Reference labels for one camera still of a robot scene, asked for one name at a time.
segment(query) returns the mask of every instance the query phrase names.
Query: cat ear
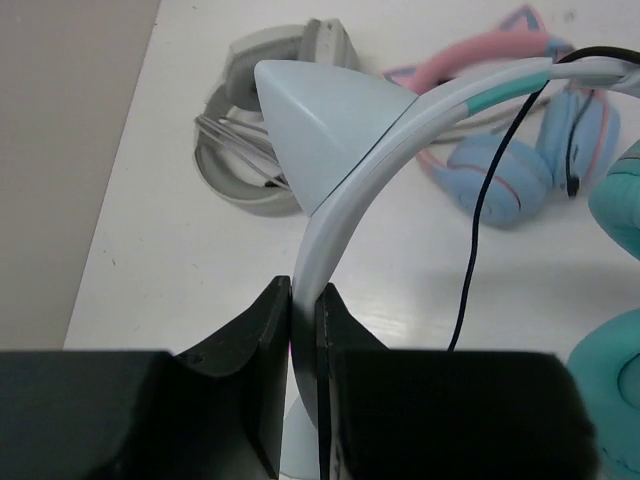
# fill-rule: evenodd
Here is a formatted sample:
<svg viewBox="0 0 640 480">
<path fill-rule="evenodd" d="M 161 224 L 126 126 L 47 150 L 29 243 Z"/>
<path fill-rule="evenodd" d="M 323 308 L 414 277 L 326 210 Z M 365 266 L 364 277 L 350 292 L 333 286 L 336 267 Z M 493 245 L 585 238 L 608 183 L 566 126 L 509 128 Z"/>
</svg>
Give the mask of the cat ear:
<svg viewBox="0 0 640 480">
<path fill-rule="evenodd" d="M 410 65 L 408 67 L 395 68 L 393 70 L 387 70 L 382 74 L 382 77 L 391 83 L 395 83 L 400 87 L 405 87 L 408 85 L 411 77 L 413 77 L 416 73 L 417 67 L 415 65 Z"/>
<path fill-rule="evenodd" d="M 529 32 L 544 32 L 546 28 L 542 18 L 531 5 L 523 5 L 502 20 L 496 30 L 510 32 L 527 30 Z"/>
</svg>

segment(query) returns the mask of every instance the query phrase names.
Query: white headphone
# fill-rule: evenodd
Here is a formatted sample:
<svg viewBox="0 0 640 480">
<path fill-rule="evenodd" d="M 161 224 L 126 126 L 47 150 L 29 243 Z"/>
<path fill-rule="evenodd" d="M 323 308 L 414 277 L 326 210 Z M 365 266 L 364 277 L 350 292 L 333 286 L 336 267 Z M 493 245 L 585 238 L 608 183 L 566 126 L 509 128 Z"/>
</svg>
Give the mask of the white headphone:
<svg viewBox="0 0 640 480">
<path fill-rule="evenodd" d="M 267 139 L 267 131 L 229 116 L 233 107 L 260 111 L 254 79 L 256 64 L 265 59 L 299 60 L 357 69 L 358 56 L 337 19 L 310 20 L 306 26 L 269 28 L 231 44 L 223 81 L 215 88 L 205 111 L 196 118 L 195 161 L 204 181 L 220 197 L 261 215 L 298 210 L 298 204 L 282 175 L 269 175 L 243 151 L 261 157 L 279 169 Z M 266 183 L 254 185 L 240 179 L 222 159 L 224 146 Z"/>
</svg>

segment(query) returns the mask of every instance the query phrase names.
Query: teal band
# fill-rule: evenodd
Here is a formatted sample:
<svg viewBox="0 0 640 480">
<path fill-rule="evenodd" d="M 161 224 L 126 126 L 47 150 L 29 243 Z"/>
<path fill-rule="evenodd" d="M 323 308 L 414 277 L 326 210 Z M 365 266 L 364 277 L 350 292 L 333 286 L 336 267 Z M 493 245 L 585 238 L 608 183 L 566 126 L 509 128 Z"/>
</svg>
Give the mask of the teal band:
<svg viewBox="0 0 640 480">
<path fill-rule="evenodd" d="M 479 93 L 475 97 L 467 100 L 469 116 L 475 115 L 499 103 L 511 100 L 512 98 L 537 92 L 544 87 L 548 81 L 549 72 L 543 71 L 512 80 L 508 83 L 493 87 L 486 92 Z"/>
</svg>

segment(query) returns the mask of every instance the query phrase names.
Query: black cable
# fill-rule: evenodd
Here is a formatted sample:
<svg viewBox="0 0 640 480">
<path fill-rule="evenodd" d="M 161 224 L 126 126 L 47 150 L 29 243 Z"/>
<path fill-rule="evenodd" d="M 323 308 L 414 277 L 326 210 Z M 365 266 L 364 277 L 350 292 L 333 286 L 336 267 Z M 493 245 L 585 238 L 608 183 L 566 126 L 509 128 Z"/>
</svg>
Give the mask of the black cable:
<svg viewBox="0 0 640 480">
<path fill-rule="evenodd" d="M 627 50 L 624 48 L 616 48 L 616 47 L 588 47 L 582 48 L 580 50 L 575 50 L 565 57 L 561 58 L 558 63 L 570 63 L 575 62 L 576 60 L 580 60 L 586 57 L 609 57 L 615 58 L 618 60 L 622 60 L 625 62 L 633 63 L 636 65 L 640 65 L 640 52 L 636 52 L 634 50 Z M 516 118 L 513 120 L 513 123 L 507 130 L 504 138 L 500 142 L 498 149 L 491 161 L 491 165 L 489 165 L 489 169 L 487 170 L 487 175 L 482 183 L 482 187 L 480 188 L 480 193 L 478 194 L 478 200 L 476 202 L 476 207 L 473 211 L 473 221 L 471 226 L 471 252 L 469 254 L 469 262 L 467 264 L 467 271 L 464 276 L 464 283 L 462 285 L 462 293 L 460 294 L 460 307 L 458 310 L 458 318 L 456 319 L 456 325 L 453 330 L 453 335 L 451 337 L 451 342 L 449 343 L 449 348 L 447 349 L 449 352 L 452 352 L 456 348 L 456 344 L 458 343 L 458 339 L 460 338 L 460 332 L 462 331 L 462 324 L 464 322 L 464 314 L 467 310 L 467 300 L 469 297 L 469 288 L 471 287 L 471 278 L 473 277 L 473 269 L 476 264 L 476 257 L 478 255 L 478 232 L 480 229 L 480 214 L 482 212 L 482 206 L 484 204 L 484 199 L 487 195 L 487 191 L 489 190 L 489 185 L 491 184 L 491 180 L 498 168 L 498 163 L 500 163 L 500 159 L 504 154 L 509 142 L 513 138 L 516 133 L 516 130 L 527 116 L 531 107 L 538 99 L 544 88 L 548 85 L 549 82 L 545 83 L 543 87 L 535 93 L 529 95 L 527 101 L 522 105 L 522 108 L 516 115 Z"/>
<path fill-rule="evenodd" d="M 582 117 L 584 117 L 584 114 L 587 112 L 587 108 L 589 108 L 589 105 L 591 105 L 591 102 L 593 101 L 593 97 L 595 94 L 596 94 L 595 90 L 591 90 L 591 92 L 589 92 L 589 97 L 587 97 L 587 100 L 582 105 L 582 108 L 578 112 L 578 115 L 576 115 L 576 118 L 573 121 L 573 124 L 571 125 L 571 130 L 569 132 L 569 141 L 567 142 L 567 154 L 565 155 L 565 158 L 564 158 L 564 173 L 567 177 L 567 195 L 569 195 L 569 197 L 571 198 L 575 197 L 578 194 L 578 190 L 580 189 L 580 179 L 575 175 L 571 174 L 571 160 L 575 161 L 576 156 L 578 154 L 578 150 L 576 148 L 573 152 L 573 158 L 571 158 L 571 147 L 573 147 L 573 137 L 574 137 L 574 134 L 576 133 L 576 128 L 578 127 L 578 125 L 580 124 L 580 121 L 582 120 Z"/>
<path fill-rule="evenodd" d="M 473 276 L 473 269 L 476 265 L 476 257 L 478 255 L 478 231 L 480 229 L 480 213 L 482 212 L 482 205 L 484 204 L 484 198 L 487 196 L 487 192 L 489 191 L 489 185 L 491 185 L 491 180 L 493 179 L 493 175 L 496 173 L 496 169 L 498 168 L 498 163 L 502 158 L 502 154 L 507 149 L 509 142 L 513 138 L 513 135 L 516 133 L 516 130 L 533 107 L 533 104 L 536 103 L 536 100 L 542 93 L 542 88 L 535 93 L 529 95 L 527 101 L 524 102 L 522 108 L 516 115 L 516 118 L 513 120 L 513 123 L 507 130 L 507 133 L 502 138 L 500 145 L 498 146 L 498 150 L 496 150 L 496 154 L 491 161 L 491 165 L 487 170 L 487 176 L 484 178 L 484 182 L 482 183 L 482 187 L 480 187 L 480 193 L 478 194 L 478 201 L 476 202 L 476 208 L 473 211 L 473 221 L 471 226 L 471 253 L 469 254 L 469 263 L 467 264 L 467 272 L 464 276 L 464 283 L 462 285 L 462 294 L 460 296 L 460 309 L 458 310 L 458 319 L 456 320 L 456 326 L 453 330 L 453 336 L 451 337 L 451 342 L 449 343 L 448 351 L 452 352 L 454 348 L 456 348 L 456 344 L 458 343 L 458 338 L 460 337 L 460 332 L 462 330 L 462 323 L 464 322 L 464 314 L 467 310 L 467 298 L 469 297 L 469 287 L 471 286 L 471 277 Z"/>
</svg>

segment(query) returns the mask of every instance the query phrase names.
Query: white table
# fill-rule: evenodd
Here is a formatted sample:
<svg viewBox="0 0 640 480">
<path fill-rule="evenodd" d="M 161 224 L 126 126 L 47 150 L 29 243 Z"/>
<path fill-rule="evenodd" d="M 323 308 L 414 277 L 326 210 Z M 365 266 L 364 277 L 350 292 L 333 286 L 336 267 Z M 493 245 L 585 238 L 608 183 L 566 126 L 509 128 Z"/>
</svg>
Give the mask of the white table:
<svg viewBox="0 0 640 480">
<path fill-rule="evenodd" d="M 192 162 L 192 119 L 204 107 L 231 40 L 311 16 L 339 17 L 365 68 L 377 72 L 484 31 L 518 5 L 165 0 L 66 347 L 179 352 L 248 307 L 272 277 L 292 273 L 306 219 L 244 213 L 214 196 Z M 635 0 L 544 0 L 537 7 L 550 31 L 578 46 L 640 46 Z M 640 104 L 614 101 L 623 114 L 622 151 L 640 131 Z M 535 138 L 535 124 L 525 125 L 525 138 Z M 411 162 L 365 215 L 333 282 L 356 318 L 389 346 L 443 347 L 457 313 L 469 243 L 469 218 Z M 639 284 L 640 265 L 596 226 L 586 196 L 567 201 L 558 195 L 517 230 L 481 230 L 460 345 L 566 358 L 589 331 L 638 306 Z"/>
</svg>

